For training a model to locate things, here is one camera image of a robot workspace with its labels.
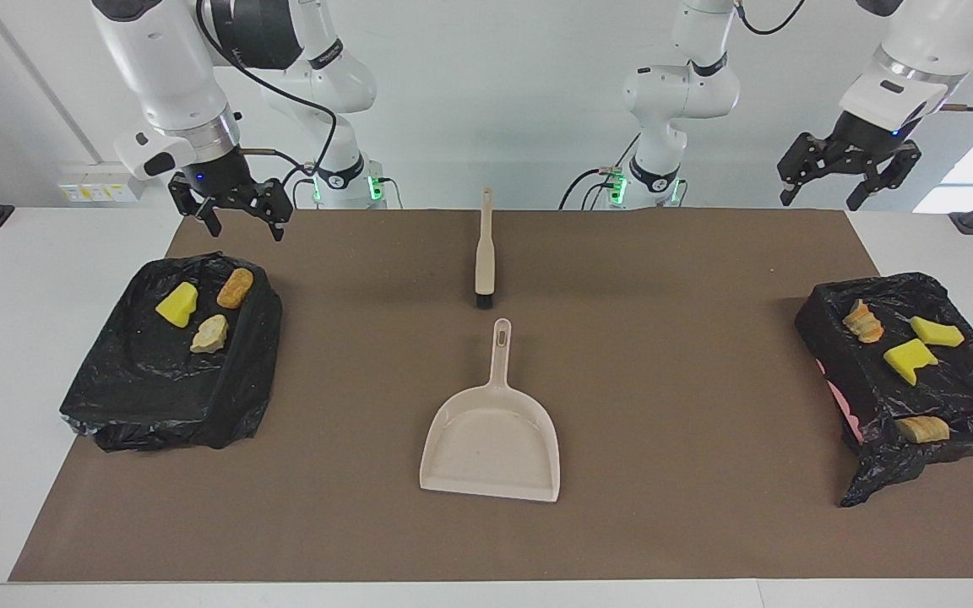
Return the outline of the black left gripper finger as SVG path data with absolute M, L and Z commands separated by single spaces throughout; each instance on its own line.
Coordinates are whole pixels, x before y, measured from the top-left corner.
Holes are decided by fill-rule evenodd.
M 920 158 L 921 150 L 912 139 L 907 139 L 886 155 L 872 155 L 861 150 L 850 151 L 846 164 L 851 170 L 857 170 L 862 181 L 848 196 L 846 207 L 850 211 L 857 211 L 869 197 L 880 190 L 899 188 Z
M 781 180 L 780 203 L 792 204 L 802 186 L 830 176 L 840 160 L 840 142 L 833 138 L 815 138 L 803 132 L 777 162 Z

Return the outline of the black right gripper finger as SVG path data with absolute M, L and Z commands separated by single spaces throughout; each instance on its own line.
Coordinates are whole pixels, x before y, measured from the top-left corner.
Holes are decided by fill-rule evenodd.
M 204 224 L 212 237 L 219 237 L 221 223 L 209 204 L 209 198 L 197 199 L 192 186 L 189 185 L 184 173 L 175 173 L 167 183 L 167 190 L 172 197 L 175 208 L 184 218 L 194 218 Z
M 287 197 L 285 185 L 278 178 L 268 178 L 252 186 L 252 215 L 262 220 L 275 242 L 285 237 L 285 225 L 290 222 L 294 204 Z

